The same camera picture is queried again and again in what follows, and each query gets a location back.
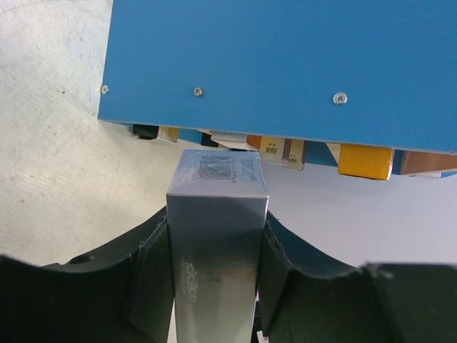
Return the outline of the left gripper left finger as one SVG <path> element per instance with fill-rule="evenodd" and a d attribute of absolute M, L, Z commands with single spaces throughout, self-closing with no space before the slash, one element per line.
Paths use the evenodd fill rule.
<path fill-rule="evenodd" d="M 165 209 L 65 264 L 1 257 L 3 342 L 166 342 L 173 301 Z"/>

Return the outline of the black toothpaste box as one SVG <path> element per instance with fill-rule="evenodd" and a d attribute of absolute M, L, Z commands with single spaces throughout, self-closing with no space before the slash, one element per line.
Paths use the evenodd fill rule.
<path fill-rule="evenodd" d="M 176 143 L 179 137 L 179 129 L 169 126 L 150 126 L 134 124 L 132 133 L 135 137 L 143 140 L 159 139 L 171 143 Z"/>

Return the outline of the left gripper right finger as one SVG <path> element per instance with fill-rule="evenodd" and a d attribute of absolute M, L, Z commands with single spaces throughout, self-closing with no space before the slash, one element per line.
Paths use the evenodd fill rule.
<path fill-rule="evenodd" d="M 255 340 L 454 342 L 456 267 L 374 262 L 353 267 L 266 218 Z"/>

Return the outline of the blue shelf with coloured boards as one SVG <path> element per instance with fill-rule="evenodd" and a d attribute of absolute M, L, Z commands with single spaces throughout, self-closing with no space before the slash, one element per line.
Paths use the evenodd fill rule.
<path fill-rule="evenodd" d="M 115 1 L 98 117 L 456 155 L 456 3 Z"/>

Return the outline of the plain silver box diagonal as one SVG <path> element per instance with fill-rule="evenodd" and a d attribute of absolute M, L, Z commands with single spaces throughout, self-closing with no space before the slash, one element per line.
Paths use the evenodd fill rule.
<path fill-rule="evenodd" d="M 179 342 L 249 342 L 268 192 L 254 151 L 187 149 L 166 193 Z"/>

